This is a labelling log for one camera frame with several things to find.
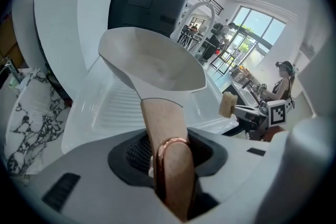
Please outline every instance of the black and white marble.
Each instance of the black and white marble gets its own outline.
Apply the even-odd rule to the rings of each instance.
[[[4,159],[11,174],[37,174],[46,166],[46,150],[61,140],[70,111],[40,69],[28,76],[6,132]],[[48,164],[58,157],[47,156]]]

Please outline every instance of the copper ring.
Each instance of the copper ring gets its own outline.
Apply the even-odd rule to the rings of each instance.
[[[189,147],[189,142],[186,139],[180,138],[180,137],[172,137],[167,139],[165,142],[163,142],[156,154],[156,194],[157,196],[165,202],[166,199],[166,185],[165,185],[165,179],[164,179],[164,154],[167,150],[167,148],[176,143],[180,142]]]

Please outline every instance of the faucet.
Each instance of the faucet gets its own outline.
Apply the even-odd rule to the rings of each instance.
[[[208,30],[206,31],[206,33],[204,34],[203,38],[198,43],[198,45],[194,48],[193,52],[198,52],[199,48],[203,44],[204,40],[208,37],[208,35],[210,34],[210,31],[212,30],[212,27],[214,26],[215,16],[216,16],[215,14],[216,13],[215,13],[214,6],[211,3],[204,1],[204,2],[198,2],[195,5],[191,6],[189,8],[188,12],[186,13],[186,15],[181,20],[181,22],[178,25],[178,27],[170,35],[170,38],[173,39],[175,42],[177,42],[177,40],[179,39],[179,36],[180,36],[180,33],[182,31],[183,26],[185,25],[185,23],[187,22],[187,20],[189,19],[189,17],[193,13],[193,11],[196,10],[198,7],[203,6],[203,5],[208,6],[210,8],[210,10],[211,10],[211,22],[210,22],[210,25],[208,27]]]
[[[15,67],[13,61],[11,59],[9,59],[8,57],[5,57],[4,59],[2,59],[0,61],[0,65],[2,64],[2,62],[5,62],[4,67],[2,69],[0,69],[0,74],[5,70],[5,69],[9,69],[10,72],[12,73],[13,77],[17,80],[18,83],[21,83],[21,81],[23,80],[23,77],[20,75],[19,71],[17,70],[17,68]]]

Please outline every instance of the black sleeveless top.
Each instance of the black sleeveless top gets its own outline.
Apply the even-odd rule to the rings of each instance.
[[[289,81],[289,87],[288,87],[288,90],[286,90],[286,91],[283,93],[282,97],[280,98],[281,100],[287,100],[288,98],[290,98],[290,88],[291,88],[291,83],[290,83],[290,80],[289,80],[289,79],[288,79],[288,81]],[[273,88],[273,90],[272,90],[272,93],[276,94],[276,93],[278,92],[279,88],[276,89],[276,87],[278,87],[279,84],[280,84],[281,82],[282,82],[282,80],[280,80],[277,84],[275,84],[275,86],[274,86],[274,88]]]

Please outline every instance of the wooden handle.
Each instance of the wooden handle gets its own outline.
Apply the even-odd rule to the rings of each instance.
[[[164,99],[141,101],[142,115],[153,152],[154,180],[157,181],[156,155],[161,144],[172,137],[188,140],[183,108]],[[164,153],[165,200],[169,209],[182,221],[193,196],[195,174],[192,152],[184,143],[173,143]]]

